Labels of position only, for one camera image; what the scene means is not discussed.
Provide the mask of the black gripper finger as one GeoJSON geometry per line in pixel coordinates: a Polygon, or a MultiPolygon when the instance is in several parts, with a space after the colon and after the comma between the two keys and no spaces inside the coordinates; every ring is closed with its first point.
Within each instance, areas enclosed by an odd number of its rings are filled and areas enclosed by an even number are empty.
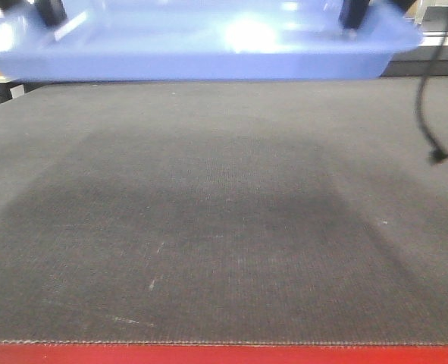
{"type": "Polygon", "coordinates": [[[34,5],[47,27],[61,26],[67,20],[62,0],[35,0],[34,5]]]}
{"type": "Polygon", "coordinates": [[[357,30],[368,10],[369,0],[343,0],[339,20],[344,29],[357,30]]]}

